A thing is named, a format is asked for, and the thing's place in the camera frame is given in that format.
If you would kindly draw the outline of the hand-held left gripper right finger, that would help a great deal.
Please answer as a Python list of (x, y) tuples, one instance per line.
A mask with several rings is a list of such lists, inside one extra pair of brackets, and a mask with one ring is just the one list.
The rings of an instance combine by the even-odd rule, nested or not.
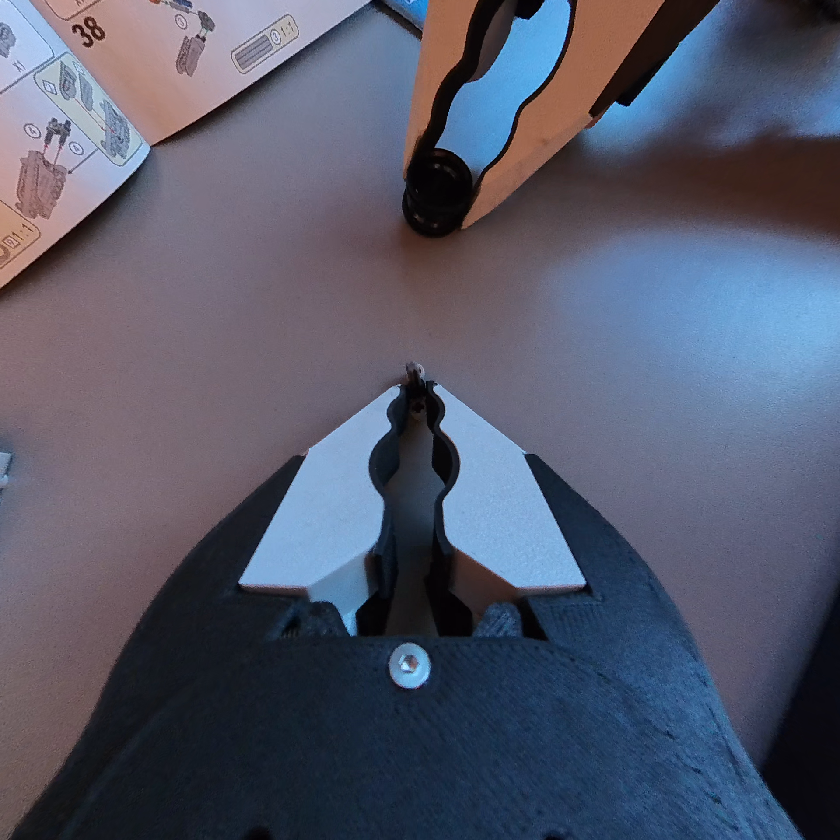
[(427, 384), (434, 504), (427, 595), (441, 636), (468, 636), (498, 602), (580, 592), (586, 581), (517, 444), (435, 383)]

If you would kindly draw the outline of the instruction booklet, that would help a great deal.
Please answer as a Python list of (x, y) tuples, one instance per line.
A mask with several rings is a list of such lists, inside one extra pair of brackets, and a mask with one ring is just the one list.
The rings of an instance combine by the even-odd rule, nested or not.
[(363, 1), (2, 1), (1, 285)]

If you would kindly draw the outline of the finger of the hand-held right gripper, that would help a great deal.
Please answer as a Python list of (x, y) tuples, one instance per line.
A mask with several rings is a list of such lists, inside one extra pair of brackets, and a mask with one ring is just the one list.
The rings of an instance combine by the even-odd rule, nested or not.
[(579, 1), (550, 79), (522, 104), (509, 143), (482, 174), (462, 228), (490, 213), (590, 121), (590, 109), (661, 1)]
[(498, 56), (509, 34), (509, 3), (430, 1), (423, 27), (403, 171), (440, 140), (455, 96)]

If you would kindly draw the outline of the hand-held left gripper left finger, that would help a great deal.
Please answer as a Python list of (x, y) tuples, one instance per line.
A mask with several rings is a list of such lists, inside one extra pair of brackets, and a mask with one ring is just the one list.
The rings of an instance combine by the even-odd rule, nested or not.
[(351, 635), (376, 591), (371, 553), (385, 503), (370, 473), (374, 446), (391, 430), (393, 386), (310, 447), (239, 579), (250, 592), (330, 602)]

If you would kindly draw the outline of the robot kit box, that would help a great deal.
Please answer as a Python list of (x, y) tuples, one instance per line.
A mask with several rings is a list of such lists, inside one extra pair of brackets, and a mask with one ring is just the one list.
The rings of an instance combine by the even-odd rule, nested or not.
[(427, 16), (428, 1), (402, 1), (402, 0), (386, 0), (380, 1), (390, 13), (398, 16), (398, 18), (406, 25), (413, 27), (418, 33), (422, 33)]

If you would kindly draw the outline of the grey connector with black axle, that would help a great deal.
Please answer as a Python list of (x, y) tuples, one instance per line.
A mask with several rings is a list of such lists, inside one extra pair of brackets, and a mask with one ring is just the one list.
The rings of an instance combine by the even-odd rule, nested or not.
[(425, 422), (427, 425), (433, 421), (429, 419), (428, 411), (434, 408), (430, 402), (432, 392), (427, 382), (424, 367), (417, 362), (406, 363), (406, 405), (409, 417)]

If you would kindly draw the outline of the black toy wheel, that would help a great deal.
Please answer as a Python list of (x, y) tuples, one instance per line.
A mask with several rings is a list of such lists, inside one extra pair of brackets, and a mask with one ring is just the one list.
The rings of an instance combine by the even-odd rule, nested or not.
[(471, 171), (456, 153), (438, 148), (420, 151), (406, 171), (402, 212), (420, 235), (443, 237), (462, 225), (473, 192)]

